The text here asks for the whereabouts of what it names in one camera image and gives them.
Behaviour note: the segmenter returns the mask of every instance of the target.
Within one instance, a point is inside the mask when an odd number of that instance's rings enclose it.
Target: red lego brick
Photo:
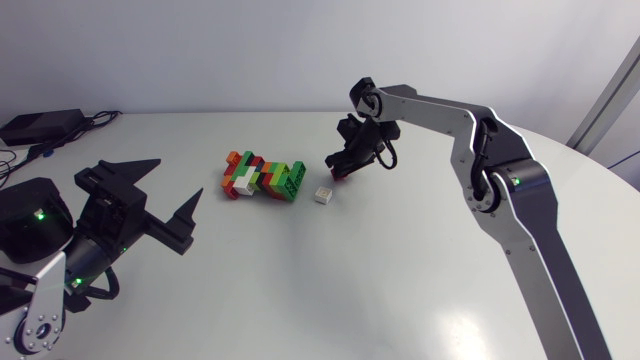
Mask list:
[[[233,188],[233,181],[229,181],[227,186],[224,188],[224,193],[233,200],[236,200],[239,196],[238,192]]]
[[[224,176],[233,175],[233,172],[236,171],[237,166],[229,165],[227,166],[227,170],[224,171]]]
[[[258,166],[261,162],[264,162],[264,159],[262,159],[262,156],[256,156],[253,158],[253,161],[251,162],[250,166]]]

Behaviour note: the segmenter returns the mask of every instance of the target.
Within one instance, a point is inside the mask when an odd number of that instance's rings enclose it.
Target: white lego brick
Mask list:
[[[247,173],[244,176],[238,176],[236,181],[233,183],[233,189],[238,192],[240,195],[253,196],[253,188],[249,186],[249,182],[251,181],[251,176],[256,171],[255,166],[249,167],[247,169]]]
[[[331,189],[320,186],[318,190],[316,190],[315,199],[317,202],[326,205],[329,203],[329,200],[331,200],[331,195],[333,195]]]

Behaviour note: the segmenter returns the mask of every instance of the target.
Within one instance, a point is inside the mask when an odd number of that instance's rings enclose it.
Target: black cable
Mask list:
[[[118,282],[118,277],[116,276],[116,273],[113,272],[111,266],[109,266],[107,270],[104,271],[104,274],[107,276],[107,281],[109,282],[108,291],[89,286],[82,295],[101,300],[115,299],[120,293],[120,283]]]
[[[607,169],[613,169],[614,167],[616,167],[616,166],[618,166],[618,165],[622,164],[623,162],[625,162],[625,161],[627,161],[627,160],[631,159],[632,157],[634,157],[634,156],[636,156],[636,155],[638,155],[638,154],[640,154],[640,150],[638,150],[638,151],[634,152],[633,154],[631,154],[631,155],[627,156],[626,158],[624,158],[624,159],[622,159],[622,160],[618,161],[617,163],[615,163],[615,164],[613,164],[613,165],[609,166]]]
[[[10,153],[13,157],[11,160],[2,160],[0,161],[0,166],[6,166],[6,170],[0,171],[0,179],[2,179],[2,184],[0,184],[0,189],[7,183],[9,180],[9,175],[11,174],[11,162],[18,158],[18,155],[13,150],[4,150],[0,149],[0,152]]]
[[[373,152],[376,154],[376,158],[378,159],[378,162],[380,163],[380,165],[382,165],[382,167],[387,170],[391,170],[395,168],[396,165],[398,165],[398,157],[396,156],[396,149],[393,148],[393,145],[391,145],[390,140],[383,140],[383,142],[389,149],[389,152],[391,153],[391,165],[387,165],[387,163],[382,161],[382,157],[380,156],[380,152],[378,151],[378,148],[374,148]]]
[[[485,154],[487,144],[492,140],[489,135],[487,124],[483,121],[480,122],[479,125],[478,133],[476,133],[473,144],[476,156],[473,159],[473,164],[471,165],[471,186],[473,187],[473,197],[478,201],[482,200],[488,191],[486,185],[482,182],[482,170],[484,170],[485,160],[488,159]]]

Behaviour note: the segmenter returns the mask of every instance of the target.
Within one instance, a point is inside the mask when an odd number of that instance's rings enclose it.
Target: green lego brick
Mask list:
[[[238,165],[238,167],[236,168],[236,171],[234,171],[233,175],[231,175],[231,181],[236,181],[238,176],[245,176],[247,173],[247,170],[249,170],[248,166]]]
[[[287,166],[287,164],[285,163],[277,163],[277,165],[271,165],[271,168],[269,168],[269,172],[271,172],[271,170],[273,169],[273,177],[271,178],[271,181],[269,182],[269,185],[276,186],[278,184],[278,180],[280,179],[282,175],[282,172],[285,168],[285,166]]]
[[[291,180],[291,177],[289,176],[287,176],[287,181],[284,183],[284,194],[285,196],[287,196],[287,198],[291,198],[291,200],[289,201],[295,200],[296,195],[298,195],[298,188],[295,186],[293,180]]]
[[[269,172],[272,174],[282,173],[282,169],[284,168],[285,163],[271,163],[271,167],[269,168]]]
[[[258,177],[260,177],[260,172],[254,172],[253,175],[251,175],[251,180],[249,180],[249,186],[254,190],[254,191],[260,191],[260,187],[258,186]]]
[[[280,177],[278,177],[278,182],[276,183],[276,185],[283,186],[290,174],[291,174],[291,170],[289,170],[289,166],[287,166],[287,164],[284,164],[284,168],[282,169],[282,173],[280,174]]]
[[[302,179],[304,178],[304,174],[307,172],[307,168],[304,166],[302,161],[296,161],[293,163],[293,168],[291,169],[291,178],[293,179],[293,185],[296,188],[300,187],[302,184]]]

